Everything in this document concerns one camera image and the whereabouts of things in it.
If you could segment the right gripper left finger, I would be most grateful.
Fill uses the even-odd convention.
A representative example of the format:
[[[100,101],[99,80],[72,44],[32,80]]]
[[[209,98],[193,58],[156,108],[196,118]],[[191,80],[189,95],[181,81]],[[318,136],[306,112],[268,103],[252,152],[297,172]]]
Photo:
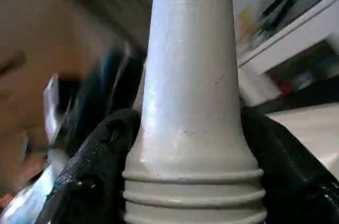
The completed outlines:
[[[56,178],[36,223],[123,223],[122,172],[139,126],[134,109],[108,115]]]

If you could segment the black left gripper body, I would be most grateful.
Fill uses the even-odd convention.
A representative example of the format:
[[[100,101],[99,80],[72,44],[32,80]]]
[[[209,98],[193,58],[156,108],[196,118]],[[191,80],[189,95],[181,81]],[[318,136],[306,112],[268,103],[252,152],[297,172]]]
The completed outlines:
[[[144,48],[112,48],[84,80],[54,74],[49,81],[49,147],[68,156],[109,114],[133,106],[147,53]]]

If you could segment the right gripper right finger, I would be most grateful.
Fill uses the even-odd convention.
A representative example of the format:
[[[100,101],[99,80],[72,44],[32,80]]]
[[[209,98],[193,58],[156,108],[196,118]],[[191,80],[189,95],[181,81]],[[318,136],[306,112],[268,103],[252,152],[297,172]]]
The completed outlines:
[[[264,172],[265,223],[338,223],[338,180],[283,125],[244,107],[247,144]]]

